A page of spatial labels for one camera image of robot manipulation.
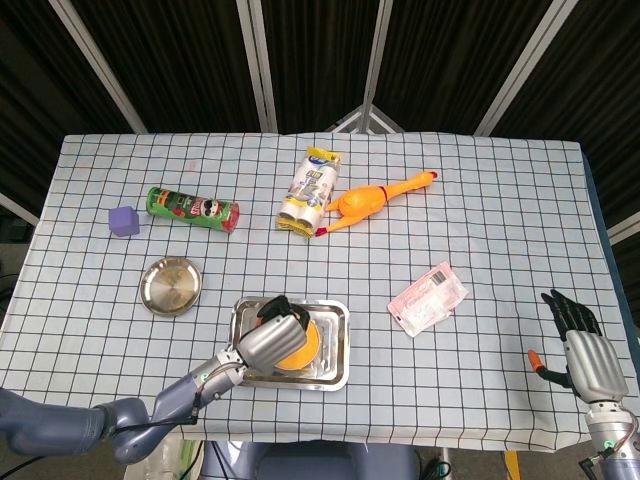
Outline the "clear plastic bag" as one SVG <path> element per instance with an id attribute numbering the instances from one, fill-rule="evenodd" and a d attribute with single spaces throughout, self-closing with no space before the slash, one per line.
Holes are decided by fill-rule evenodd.
<path id="1" fill-rule="evenodd" d="M 170 436 L 147 458 L 127 467 L 123 480 L 198 480 L 203 455 L 203 441 Z"/>

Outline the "purple foam cube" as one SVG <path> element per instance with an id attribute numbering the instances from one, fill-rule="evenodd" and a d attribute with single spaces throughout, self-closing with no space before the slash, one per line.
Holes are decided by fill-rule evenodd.
<path id="1" fill-rule="evenodd" d="M 112 208 L 108 212 L 108 227 L 118 237 L 140 233 L 139 215 L 131 206 Z"/>

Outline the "white screen frame post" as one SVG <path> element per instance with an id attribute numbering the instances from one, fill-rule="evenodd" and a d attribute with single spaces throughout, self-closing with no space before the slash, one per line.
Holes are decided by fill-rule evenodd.
<path id="1" fill-rule="evenodd" d="M 147 134 L 148 129 L 72 1 L 48 2 L 132 131 L 136 134 Z"/>
<path id="2" fill-rule="evenodd" d="M 618 244 L 638 233 L 640 233 L 640 211 L 607 229 L 611 245 Z"/>
<path id="3" fill-rule="evenodd" d="M 3 193 L 0 193 L 0 206 L 33 226 L 37 226 L 39 223 L 39 218 L 36 215 L 29 212 L 26 208 L 22 207 Z"/>
<path id="4" fill-rule="evenodd" d="M 277 112 L 261 0 L 236 0 L 247 64 L 263 133 L 277 133 Z"/>
<path id="5" fill-rule="evenodd" d="M 474 131 L 488 137 L 503 118 L 521 88 L 560 32 L 579 0 L 552 0 L 524 49 L 511 68 L 495 98 Z"/>
<path id="6" fill-rule="evenodd" d="M 362 103 L 365 111 L 370 109 L 375 98 L 393 3 L 393 0 L 379 0 L 379 8 L 372 40 L 369 67 Z"/>

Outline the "rectangular steel tray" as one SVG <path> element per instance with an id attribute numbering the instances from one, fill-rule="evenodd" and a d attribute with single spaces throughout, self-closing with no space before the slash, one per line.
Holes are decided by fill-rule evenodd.
<path id="1" fill-rule="evenodd" d="M 235 348 L 240 337 L 252 329 L 257 310 L 266 297 L 244 297 L 233 308 L 230 340 Z M 336 391 L 349 376 L 349 311 L 332 300 L 290 300 L 310 315 L 307 341 L 295 353 L 276 364 L 270 373 L 248 367 L 246 386 L 297 390 Z"/>

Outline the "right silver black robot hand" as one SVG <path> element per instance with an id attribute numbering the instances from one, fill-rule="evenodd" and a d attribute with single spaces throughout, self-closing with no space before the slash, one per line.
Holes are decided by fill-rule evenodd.
<path id="1" fill-rule="evenodd" d="M 563 372 L 547 368 L 539 355 L 527 352 L 532 370 L 542 379 L 570 389 L 586 404 L 619 402 L 628 386 L 612 343 L 602 334 L 594 313 L 552 289 L 541 295 L 549 307 L 563 345 Z"/>

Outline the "orange rubber chicken toy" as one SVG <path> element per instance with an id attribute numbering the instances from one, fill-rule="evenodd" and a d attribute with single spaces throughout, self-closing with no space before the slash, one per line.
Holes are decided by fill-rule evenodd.
<path id="1" fill-rule="evenodd" d="M 391 199 L 428 187 L 437 177 L 435 171 L 425 171 L 395 184 L 365 185 L 350 189 L 326 207 L 327 212 L 337 211 L 341 217 L 326 227 L 319 227 L 315 236 L 354 225 L 382 210 Z"/>

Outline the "pink white plastic packet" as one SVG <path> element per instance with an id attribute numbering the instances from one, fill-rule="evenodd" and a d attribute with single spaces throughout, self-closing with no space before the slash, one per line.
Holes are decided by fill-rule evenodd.
<path id="1" fill-rule="evenodd" d="M 441 262 L 391 300 L 387 309 L 410 337 L 446 320 L 466 298 L 462 285 L 447 262 Z"/>

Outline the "white checked tablecloth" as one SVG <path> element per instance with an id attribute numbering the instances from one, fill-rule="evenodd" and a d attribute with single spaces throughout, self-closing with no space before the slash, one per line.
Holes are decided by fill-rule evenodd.
<path id="1" fill-rule="evenodd" d="M 428 188 L 307 240 L 275 218 L 309 146 L 343 156 L 338 189 L 435 171 Z M 234 201 L 232 233 L 154 216 L 152 187 Z M 584 405 L 529 368 L 565 365 L 541 294 L 586 304 L 637 384 L 623 317 L 572 142 L 438 133 L 384 136 L 69 136 L 0 333 L 0 388 L 90 407 L 156 395 L 224 348 L 245 296 L 330 299 L 350 312 L 350 375 L 334 392 L 240 386 L 182 429 L 191 438 L 347 440 L 554 451 L 587 437 Z M 112 208 L 140 233 L 118 237 Z M 185 257 L 199 299 L 163 317 L 139 296 L 143 273 Z M 466 298 L 410 337 L 387 306 L 447 262 Z"/>

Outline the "round steel plate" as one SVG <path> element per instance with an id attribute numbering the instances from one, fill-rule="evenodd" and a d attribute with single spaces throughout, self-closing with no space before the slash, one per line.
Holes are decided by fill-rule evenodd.
<path id="1" fill-rule="evenodd" d="M 143 273 L 139 296 L 143 306 L 153 314 L 175 317 L 189 310 L 199 299 L 202 274 L 185 257 L 164 257 Z"/>

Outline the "green chips can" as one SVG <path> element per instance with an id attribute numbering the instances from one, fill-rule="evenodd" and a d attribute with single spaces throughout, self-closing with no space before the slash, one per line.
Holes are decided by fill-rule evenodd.
<path id="1" fill-rule="evenodd" d="M 234 201 L 188 195 L 160 187 L 152 187 L 146 197 L 149 214 L 183 223 L 232 233 L 240 209 Z"/>

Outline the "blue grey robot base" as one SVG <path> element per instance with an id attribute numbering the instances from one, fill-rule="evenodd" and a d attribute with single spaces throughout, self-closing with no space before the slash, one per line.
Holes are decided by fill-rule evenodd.
<path id="1" fill-rule="evenodd" d="M 207 441 L 198 480 L 416 480 L 409 445 Z"/>

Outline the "pack of trash bag rolls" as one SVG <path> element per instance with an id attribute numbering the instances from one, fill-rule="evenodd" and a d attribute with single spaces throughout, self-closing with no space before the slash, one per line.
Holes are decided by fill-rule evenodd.
<path id="1" fill-rule="evenodd" d="M 342 154 L 310 146 L 276 217 L 276 227 L 312 237 L 331 202 Z"/>

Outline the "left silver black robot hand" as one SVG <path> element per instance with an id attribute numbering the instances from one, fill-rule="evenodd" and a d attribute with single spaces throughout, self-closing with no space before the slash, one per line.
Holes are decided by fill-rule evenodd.
<path id="1" fill-rule="evenodd" d="M 240 337 L 235 349 L 249 368 L 270 373 L 305 345 L 309 323 L 303 307 L 279 295 L 257 310 L 252 329 Z"/>

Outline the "white screen foot bracket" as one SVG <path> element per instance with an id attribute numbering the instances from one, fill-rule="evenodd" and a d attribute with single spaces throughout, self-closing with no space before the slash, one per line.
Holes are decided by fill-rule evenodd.
<path id="1" fill-rule="evenodd" d="M 361 105 L 332 123 L 327 132 L 383 135 L 403 133 L 404 129 L 375 105 L 367 111 Z"/>

